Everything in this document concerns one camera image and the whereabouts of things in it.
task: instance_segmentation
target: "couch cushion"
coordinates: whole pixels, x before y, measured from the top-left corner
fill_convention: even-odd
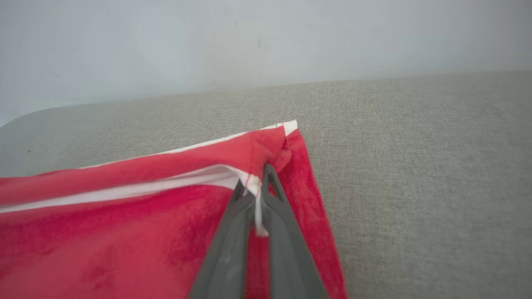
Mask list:
[[[297,119],[355,298],[532,296],[532,72],[333,81],[43,110],[0,176]]]

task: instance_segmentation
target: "white wall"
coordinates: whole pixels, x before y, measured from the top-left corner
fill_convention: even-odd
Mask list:
[[[0,3],[0,122],[114,99],[532,68],[530,0]]]

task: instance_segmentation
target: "red towel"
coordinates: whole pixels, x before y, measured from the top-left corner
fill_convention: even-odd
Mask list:
[[[237,181],[256,195],[266,162],[330,297],[347,298],[295,121],[88,168],[0,178],[0,297],[186,297]],[[254,232],[247,267],[247,297],[269,297],[268,239]]]

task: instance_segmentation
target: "beige fabric surface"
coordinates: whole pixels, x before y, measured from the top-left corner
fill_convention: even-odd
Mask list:
[[[532,72],[62,107],[0,128],[0,176],[297,119],[353,298],[532,297]]]

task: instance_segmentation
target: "white fabric edge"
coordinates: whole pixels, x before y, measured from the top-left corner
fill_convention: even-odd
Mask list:
[[[260,190],[260,180],[257,176],[229,165],[217,164],[156,181],[95,190],[37,202],[1,206],[0,213],[33,210],[50,206],[121,200],[192,185],[220,186],[233,190],[238,180],[241,180],[243,184],[247,183],[247,189],[255,197],[257,196]]]
[[[262,128],[260,130],[276,129],[276,128],[279,128],[279,127],[284,127],[285,136],[288,136],[293,131],[295,131],[297,129],[297,120],[291,120],[291,121],[287,121],[287,122],[276,123],[276,124],[273,124],[271,126],[264,127],[264,128]],[[118,160],[118,161],[102,163],[102,164],[97,164],[97,165],[91,165],[91,166],[81,167],[79,169],[87,169],[87,168],[92,168],[92,167],[98,167],[98,166],[108,165],[108,164],[117,163],[117,162],[121,162],[121,161],[132,160],[132,159],[136,159],[136,158],[140,158],[140,157],[148,157],[148,156],[155,156],[155,155],[180,153],[180,152],[184,152],[184,151],[187,151],[187,150],[191,150],[193,148],[198,148],[198,147],[202,147],[202,146],[212,145],[212,144],[224,142],[224,141],[227,141],[227,140],[231,140],[231,139],[236,138],[238,136],[242,136],[242,135],[244,135],[244,134],[246,134],[248,132],[240,132],[240,133],[236,133],[236,134],[233,134],[233,135],[230,135],[230,136],[227,136],[227,137],[222,137],[222,138],[218,138],[218,139],[214,139],[214,140],[210,140],[210,141],[206,141],[206,142],[202,142],[202,143],[198,143],[198,144],[194,144],[194,145],[189,145],[189,146],[185,146],[185,147],[171,149],[171,150],[165,151],[165,152],[160,152],[160,153],[155,153],[155,154],[150,154],[150,155],[145,155],[145,156],[132,157],[132,158],[127,158],[127,159],[122,159],[122,160]]]

